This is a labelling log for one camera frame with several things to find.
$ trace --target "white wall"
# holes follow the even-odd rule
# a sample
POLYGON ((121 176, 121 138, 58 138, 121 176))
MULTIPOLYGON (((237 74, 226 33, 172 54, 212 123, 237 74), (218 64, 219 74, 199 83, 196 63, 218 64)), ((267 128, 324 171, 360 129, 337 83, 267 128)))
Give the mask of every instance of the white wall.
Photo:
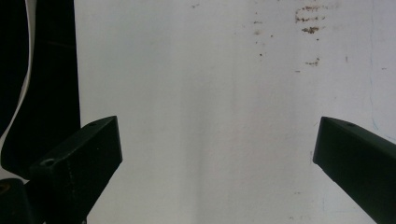
POLYGON ((312 153, 321 116, 396 138, 395 8, 76 1, 82 121, 124 156, 89 222, 374 223, 312 153))

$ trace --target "brown spot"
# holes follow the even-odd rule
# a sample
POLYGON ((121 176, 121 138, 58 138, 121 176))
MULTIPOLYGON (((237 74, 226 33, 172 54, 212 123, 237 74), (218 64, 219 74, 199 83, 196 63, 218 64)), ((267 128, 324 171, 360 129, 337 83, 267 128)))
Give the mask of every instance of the brown spot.
POLYGON ((309 33, 309 34, 314 34, 318 30, 319 30, 319 28, 317 26, 311 26, 309 28, 304 28, 302 31, 309 33))

